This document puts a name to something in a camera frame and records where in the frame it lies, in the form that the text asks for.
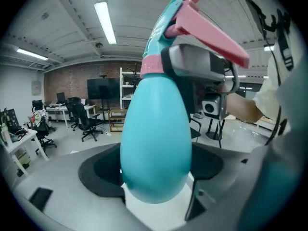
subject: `desk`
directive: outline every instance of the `desk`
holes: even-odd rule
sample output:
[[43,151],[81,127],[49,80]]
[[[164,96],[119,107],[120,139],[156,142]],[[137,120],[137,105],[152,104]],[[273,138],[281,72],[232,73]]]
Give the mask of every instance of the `desk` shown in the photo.
[[259,126],[267,128],[271,131],[273,131],[274,127],[275,127],[275,121],[266,118],[265,116],[261,117],[257,122],[255,122],[255,124],[257,125],[256,130],[254,132],[254,137],[256,135],[258,135],[259,133]]
[[[93,113],[94,115],[96,114],[96,110],[95,110],[95,105],[85,105],[85,111],[87,112],[87,117],[90,118],[90,109],[93,109]],[[67,119],[65,116],[65,112],[67,111],[67,107],[66,106],[61,106],[61,107],[57,107],[57,108],[47,108],[46,109],[47,112],[49,111],[61,111],[63,114],[63,120],[65,122],[66,127],[68,128],[68,123],[67,123]]]
[[46,156],[45,152],[43,151],[43,148],[40,145],[39,140],[37,139],[37,131],[28,129],[28,134],[26,134],[20,141],[16,141],[12,144],[12,146],[5,146],[3,144],[4,149],[7,151],[7,153],[12,157],[13,161],[17,164],[17,166],[21,169],[21,171],[28,176],[28,172],[25,170],[25,168],[21,165],[18,158],[16,157],[15,153],[21,148],[25,147],[25,150],[27,151],[28,155],[30,156],[31,160],[33,160],[36,157],[35,151],[31,150],[31,148],[28,148],[26,143],[30,141],[31,139],[34,139],[36,142],[39,151],[41,152],[42,156],[46,161],[48,161],[48,157]]

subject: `metal shelving unit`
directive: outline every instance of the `metal shelving unit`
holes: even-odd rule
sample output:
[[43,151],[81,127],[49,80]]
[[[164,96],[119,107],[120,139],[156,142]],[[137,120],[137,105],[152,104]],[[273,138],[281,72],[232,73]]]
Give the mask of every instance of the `metal shelving unit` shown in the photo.
[[128,78],[133,78],[134,74],[132,72],[127,72],[127,71],[123,71],[122,67],[120,68],[120,108],[124,109],[124,102],[123,101],[130,101],[132,98],[128,98],[128,97],[123,97],[123,89],[127,88],[127,89],[132,89],[134,86],[133,85],[125,85],[124,83],[124,78],[128,77]]

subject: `floor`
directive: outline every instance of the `floor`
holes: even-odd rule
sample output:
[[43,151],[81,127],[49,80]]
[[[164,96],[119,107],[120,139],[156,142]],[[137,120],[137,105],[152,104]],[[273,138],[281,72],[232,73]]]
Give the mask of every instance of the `floor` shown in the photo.
[[[196,118],[196,120],[202,123],[200,131],[201,137],[198,138],[198,142],[218,147],[218,141],[211,140],[205,135],[210,119],[206,117],[202,119]],[[108,124],[98,127],[99,130],[105,130],[108,133],[97,134],[97,142],[94,141],[92,136],[88,136],[85,138],[85,141],[82,142],[82,131],[79,129],[73,131],[71,128],[66,128],[64,122],[53,122],[52,125],[56,128],[56,131],[51,132],[48,138],[53,139],[58,148],[50,147],[46,149],[46,154],[51,160],[65,154],[87,150],[96,146],[121,142],[122,133],[110,133]],[[195,130],[199,128],[193,121],[191,122],[191,127]],[[213,122],[211,130],[215,131],[215,128],[216,124]],[[254,137],[254,130],[255,126],[253,125],[243,123],[239,120],[226,120],[222,133],[222,148],[248,153],[251,152],[254,148],[263,145],[270,135],[268,130],[261,129],[258,135]],[[39,155],[37,160],[30,162],[30,167],[27,171],[31,173],[34,170],[38,170],[45,163],[46,161]],[[0,150],[0,171],[10,188],[15,187],[25,178],[25,176],[18,177],[16,175],[17,169],[16,164],[12,162],[11,158],[3,150]]]

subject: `spray bottle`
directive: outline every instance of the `spray bottle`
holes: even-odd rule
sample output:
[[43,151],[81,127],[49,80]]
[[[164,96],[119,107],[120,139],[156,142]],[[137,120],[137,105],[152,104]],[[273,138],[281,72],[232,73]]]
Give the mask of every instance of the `spray bottle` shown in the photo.
[[199,0],[171,0],[146,45],[141,77],[127,112],[121,142],[121,168],[129,191],[157,204],[183,188],[191,168],[190,125],[180,92],[163,71],[161,50],[178,35],[193,35],[229,60],[248,66],[248,54],[198,13]]

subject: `television screen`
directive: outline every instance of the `television screen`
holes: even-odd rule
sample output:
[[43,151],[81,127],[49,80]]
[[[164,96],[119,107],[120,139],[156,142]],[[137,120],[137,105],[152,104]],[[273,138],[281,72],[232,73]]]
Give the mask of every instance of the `television screen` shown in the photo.
[[120,99],[119,79],[88,79],[88,99]]

